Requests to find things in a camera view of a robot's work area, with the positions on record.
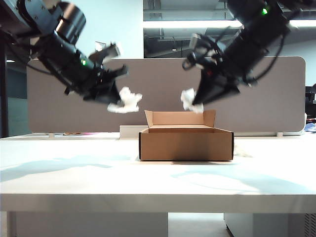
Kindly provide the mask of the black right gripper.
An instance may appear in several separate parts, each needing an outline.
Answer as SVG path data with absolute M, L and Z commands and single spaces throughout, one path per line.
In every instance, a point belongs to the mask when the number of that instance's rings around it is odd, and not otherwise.
M 227 58 L 223 53 L 201 57 L 201 80 L 193 105 L 208 104 L 226 97 L 240 94 L 237 85 L 251 86 L 257 79 L 245 69 Z

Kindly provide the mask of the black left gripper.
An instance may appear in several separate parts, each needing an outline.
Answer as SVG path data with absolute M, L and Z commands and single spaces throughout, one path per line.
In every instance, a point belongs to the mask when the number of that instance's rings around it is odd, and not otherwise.
M 128 74 L 126 65 L 116 70 L 103 69 L 100 66 L 74 66 L 65 70 L 65 78 L 71 84 L 65 94 L 76 92 L 84 101 L 104 104 L 117 104 L 120 101 L 116 79 Z

